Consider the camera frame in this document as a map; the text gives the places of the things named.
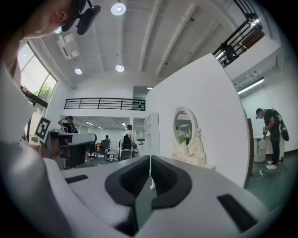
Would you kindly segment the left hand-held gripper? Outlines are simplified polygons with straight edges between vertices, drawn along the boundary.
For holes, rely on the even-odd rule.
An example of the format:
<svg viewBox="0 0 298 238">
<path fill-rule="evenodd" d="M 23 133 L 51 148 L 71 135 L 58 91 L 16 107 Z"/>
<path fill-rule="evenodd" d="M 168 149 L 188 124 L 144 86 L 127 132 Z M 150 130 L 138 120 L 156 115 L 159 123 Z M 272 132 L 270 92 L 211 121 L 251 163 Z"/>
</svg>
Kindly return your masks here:
<svg viewBox="0 0 298 238">
<path fill-rule="evenodd" d="M 79 145 L 90 145 L 97 140 L 93 133 L 59 133 L 50 130 L 51 121 L 40 115 L 33 114 L 30 121 L 28 146 L 42 158 L 58 157 L 60 148 Z"/>
</svg>

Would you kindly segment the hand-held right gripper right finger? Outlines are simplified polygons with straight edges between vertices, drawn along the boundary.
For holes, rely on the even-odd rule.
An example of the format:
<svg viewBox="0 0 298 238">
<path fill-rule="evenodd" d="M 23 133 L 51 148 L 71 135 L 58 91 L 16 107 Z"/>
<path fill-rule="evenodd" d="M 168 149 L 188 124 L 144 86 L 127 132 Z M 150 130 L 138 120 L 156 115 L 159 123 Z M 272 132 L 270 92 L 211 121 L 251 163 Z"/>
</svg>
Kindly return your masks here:
<svg viewBox="0 0 298 238">
<path fill-rule="evenodd" d="M 164 162 L 186 171 L 192 188 L 188 196 L 173 208 L 152 212 L 139 231 L 141 238 L 237 238 L 253 237 L 253 228 L 241 232 L 219 202 L 221 195 L 231 195 L 256 220 L 264 221 L 267 207 L 253 194 L 222 174 L 175 159 Z"/>
</svg>

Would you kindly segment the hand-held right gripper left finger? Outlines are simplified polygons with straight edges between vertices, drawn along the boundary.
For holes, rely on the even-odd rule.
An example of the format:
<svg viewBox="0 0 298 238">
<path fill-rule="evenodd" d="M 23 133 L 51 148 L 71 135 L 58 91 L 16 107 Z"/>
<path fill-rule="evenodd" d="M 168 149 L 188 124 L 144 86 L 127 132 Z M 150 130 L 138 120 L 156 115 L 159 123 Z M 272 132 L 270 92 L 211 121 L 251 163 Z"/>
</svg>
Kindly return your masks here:
<svg viewBox="0 0 298 238">
<path fill-rule="evenodd" d="M 80 202 L 100 221 L 126 235 L 139 228 L 135 202 L 149 178 L 150 156 L 63 172 Z"/>
</svg>

